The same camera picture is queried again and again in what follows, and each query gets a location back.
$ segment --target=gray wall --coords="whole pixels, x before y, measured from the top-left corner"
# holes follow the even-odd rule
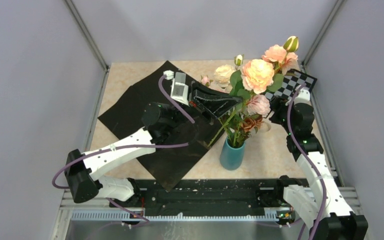
[[[106,61],[260,58],[290,35],[304,59],[334,0],[74,0]]]
[[[102,77],[62,0],[0,1],[0,240],[50,238]]]
[[[347,1],[308,70],[344,180],[384,239],[384,1]]]

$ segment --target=beige tabletop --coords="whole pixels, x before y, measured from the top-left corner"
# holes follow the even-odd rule
[[[223,64],[233,63],[232,60],[171,62],[197,80],[201,79],[201,75],[211,77],[214,70]],[[109,71],[99,115],[114,105],[128,87],[154,72],[163,63],[163,61],[113,63]],[[321,141],[316,121],[314,121],[313,127],[313,133]],[[286,147],[286,131],[269,120],[265,123],[264,128],[265,130],[259,131],[246,141],[245,155],[242,165],[238,169],[226,170],[219,162],[220,152],[226,139],[225,136],[222,136],[183,179],[271,179],[279,178],[282,175],[304,178],[304,173]],[[118,141],[116,136],[98,119],[90,149],[99,149],[116,141]],[[106,175],[116,178],[154,179],[136,159],[109,171]]]

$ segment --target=blue vase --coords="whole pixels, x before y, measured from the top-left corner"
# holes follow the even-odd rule
[[[227,170],[235,170],[241,166],[244,154],[245,143],[239,148],[233,148],[229,145],[228,138],[226,137],[220,154],[220,163]]]

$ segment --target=black cloth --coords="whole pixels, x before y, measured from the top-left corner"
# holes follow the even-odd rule
[[[149,102],[171,105],[158,88],[158,80],[166,70],[183,73],[171,62],[166,61],[149,76],[130,86],[117,103],[99,116],[98,119],[118,139],[126,138],[144,126],[141,122],[141,117],[145,106]],[[186,75],[186,84],[190,85],[192,81],[194,79]],[[171,84],[171,80],[163,81],[163,87],[168,93],[170,93]],[[192,117],[195,119],[195,126],[190,122],[185,122],[178,127],[178,137],[166,143],[181,144],[190,142],[196,136],[196,131],[198,131],[196,141],[192,144],[181,148],[157,149],[155,153],[137,158],[167,191],[174,188],[207,153],[208,149],[203,142],[208,144],[221,127],[219,121],[214,121],[213,125],[211,125],[198,111],[195,111]]]

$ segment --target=black and white checkerboard pattern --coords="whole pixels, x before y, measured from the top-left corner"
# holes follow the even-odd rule
[[[311,93],[314,85],[316,84],[317,78],[295,69],[291,69],[288,73],[293,73],[295,76],[285,76],[283,78],[282,87],[279,88],[279,90],[277,90],[274,94],[271,92],[265,93],[264,95],[268,100],[271,100],[273,95],[280,96],[283,99],[290,99],[294,94],[295,88],[301,84],[305,84]]]

